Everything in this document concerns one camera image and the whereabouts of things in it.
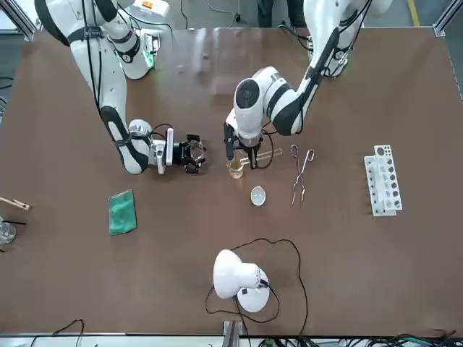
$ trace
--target yellow liquid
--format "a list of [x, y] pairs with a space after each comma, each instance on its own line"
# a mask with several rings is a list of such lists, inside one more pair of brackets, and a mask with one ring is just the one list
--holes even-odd
[[235, 160], [229, 164], [230, 176], [233, 179], [241, 179], [244, 173], [243, 168], [244, 166], [241, 165], [239, 159], [235, 157]]

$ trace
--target glass beaker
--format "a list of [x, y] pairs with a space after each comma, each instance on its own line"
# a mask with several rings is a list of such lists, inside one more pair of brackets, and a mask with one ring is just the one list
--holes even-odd
[[16, 228], [10, 223], [0, 223], [0, 244], [9, 244], [16, 236]]

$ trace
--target brown table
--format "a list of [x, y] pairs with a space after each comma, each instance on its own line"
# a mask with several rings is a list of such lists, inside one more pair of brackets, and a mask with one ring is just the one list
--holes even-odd
[[[324, 82], [303, 134], [275, 136], [271, 168], [229, 178], [222, 124], [236, 84], [273, 65], [293, 85], [307, 66], [278, 30], [175, 32], [156, 71], [128, 82], [127, 118], [170, 122], [208, 140], [208, 167], [130, 176], [69, 50], [47, 34], [25, 46], [0, 128], [0, 195], [33, 205], [0, 254], [0, 331], [51, 332], [84, 318], [86, 332], [221, 332], [204, 300], [218, 251], [257, 237], [302, 253], [311, 335], [463, 335], [462, 105], [445, 42], [430, 28], [363, 30], [342, 77]], [[303, 208], [291, 206], [289, 147], [315, 149]], [[363, 156], [394, 151], [404, 210], [373, 218]], [[261, 184], [262, 208], [249, 193]], [[133, 189], [138, 229], [109, 236], [108, 197]], [[0, 211], [11, 216], [6, 205]], [[252, 334], [297, 334], [304, 316], [297, 258], [256, 244], [242, 259], [267, 272], [279, 318]], [[211, 309], [234, 309], [213, 297]], [[264, 313], [275, 309], [272, 301]]]

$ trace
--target green sponge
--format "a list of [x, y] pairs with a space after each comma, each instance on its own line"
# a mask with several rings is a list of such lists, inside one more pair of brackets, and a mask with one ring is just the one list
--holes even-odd
[[109, 198], [109, 235], [128, 233], [137, 228], [132, 190]]

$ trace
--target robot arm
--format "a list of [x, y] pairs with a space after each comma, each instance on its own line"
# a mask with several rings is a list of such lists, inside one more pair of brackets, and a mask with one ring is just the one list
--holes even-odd
[[240, 147], [256, 154], [263, 133], [263, 115], [267, 115], [281, 135], [293, 135], [302, 131], [302, 125], [310, 103], [325, 74], [332, 68], [331, 76], [340, 71], [338, 51], [347, 51], [354, 38], [360, 16], [351, 27], [341, 32], [341, 21], [355, 7], [376, 5], [376, 11], [386, 11], [392, 0], [305, 0], [304, 16], [312, 36], [313, 56], [297, 90], [273, 67], [256, 72], [252, 78], [241, 81], [235, 91], [234, 109], [226, 119], [226, 156], [234, 159], [234, 141]]
[[[133, 2], [121, 0], [124, 7]], [[153, 67], [147, 56], [152, 52], [145, 50], [153, 47], [153, 41], [148, 42], [153, 38], [137, 35], [127, 24], [129, 16], [118, 13], [117, 0], [35, 0], [35, 8], [47, 31], [70, 47], [125, 169], [141, 174], [151, 164], [163, 174], [166, 165], [175, 163], [184, 165], [187, 173], [196, 173], [204, 158], [193, 160], [190, 148], [203, 149], [199, 138], [194, 137], [193, 144], [174, 144], [170, 128], [165, 140], [155, 140], [151, 126], [140, 119], [127, 127], [125, 76], [137, 80]]]

